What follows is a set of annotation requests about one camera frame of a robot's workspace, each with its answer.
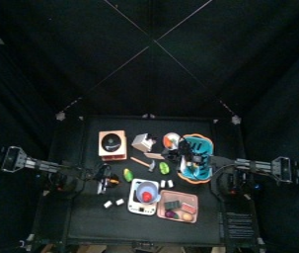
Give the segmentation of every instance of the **tray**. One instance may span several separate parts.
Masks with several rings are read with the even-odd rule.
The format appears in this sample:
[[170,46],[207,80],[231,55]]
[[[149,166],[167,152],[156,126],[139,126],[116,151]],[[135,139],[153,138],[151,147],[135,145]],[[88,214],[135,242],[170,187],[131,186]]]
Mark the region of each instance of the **tray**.
[[[174,201],[180,201],[180,203],[186,203],[188,205],[191,205],[192,207],[195,207],[196,212],[192,214],[194,215],[194,219],[191,221],[184,221],[182,218],[168,218],[164,216],[164,203],[166,202],[174,202]],[[186,213],[186,211],[178,209],[174,210],[174,212],[178,214],[179,217],[182,217],[182,215]],[[156,205],[156,216],[160,218],[166,218],[174,221],[180,221],[180,222],[187,222],[187,223],[195,223],[196,222],[196,216],[198,216],[198,197],[195,195],[191,194],[184,194],[180,192],[172,192],[172,191],[167,191],[167,190],[162,190],[160,191],[160,200],[158,202]]]

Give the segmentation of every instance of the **green toy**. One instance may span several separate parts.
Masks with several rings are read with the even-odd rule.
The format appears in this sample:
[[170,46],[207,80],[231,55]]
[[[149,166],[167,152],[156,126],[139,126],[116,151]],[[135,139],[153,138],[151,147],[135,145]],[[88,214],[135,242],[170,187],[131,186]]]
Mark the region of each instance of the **green toy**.
[[159,170],[163,175],[170,172],[168,165],[164,162],[159,162]]
[[124,176],[124,179],[125,179],[127,182],[132,182],[132,180],[133,180],[133,173],[132,173],[132,171],[129,169],[127,169],[127,168],[124,169],[123,176]]

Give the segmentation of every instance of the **toy food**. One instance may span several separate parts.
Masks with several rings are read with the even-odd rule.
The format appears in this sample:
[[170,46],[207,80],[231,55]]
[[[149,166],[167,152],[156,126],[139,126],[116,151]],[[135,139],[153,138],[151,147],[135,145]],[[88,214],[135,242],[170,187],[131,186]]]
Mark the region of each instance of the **toy food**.
[[171,148],[172,147],[172,141],[170,140],[170,138],[167,136],[163,137],[163,145],[166,148]]
[[159,170],[163,175],[168,173],[170,169],[168,169],[168,165],[166,164],[166,162],[159,162]]
[[143,192],[143,201],[148,203],[152,199],[152,195],[148,192]]
[[164,216],[168,217],[168,218],[179,218],[178,214],[171,210],[167,210],[164,212]]
[[127,182],[132,182],[133,180],[133,173],[129,169],[124,169],[123,176]]
[[194,219],[194,215],[190,214],[190,213],[184,213],[183,216],[182,216],[182,219],[187,222],[192,221]]

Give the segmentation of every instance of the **toy fruit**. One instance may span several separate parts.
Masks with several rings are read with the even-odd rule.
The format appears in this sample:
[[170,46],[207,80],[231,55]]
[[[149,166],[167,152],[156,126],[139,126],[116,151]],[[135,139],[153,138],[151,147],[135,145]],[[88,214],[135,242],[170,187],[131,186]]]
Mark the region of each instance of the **toy fruit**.
[[164,162],[159,162],[159,170],[163,175],[168,173],[168,165]]
[[127,182],[132,182],[133,180],[133,173],[129,169],[124,169],[123,176]]
[[184,213],[183,216],[182,216],[182,219],[187,222],[191,222],[192,219],[194,219],[194,215],[190,214],[190,213]]
[[143,201],[148,203],[152,199],[152,195],[148,192],[143,192]]

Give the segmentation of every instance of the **red object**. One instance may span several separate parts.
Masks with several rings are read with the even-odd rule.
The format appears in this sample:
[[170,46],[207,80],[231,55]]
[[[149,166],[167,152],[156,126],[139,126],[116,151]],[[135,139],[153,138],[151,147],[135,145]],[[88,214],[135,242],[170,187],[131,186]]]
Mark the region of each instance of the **red object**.
[[143,201],[149,202],[152,199],[152,195],[148,192],[143,192]]
[[183,211],[187,211],[188,213],[192,213],[192,214],[196,213],[196,208],[186,203],[182,203],[180,209]]

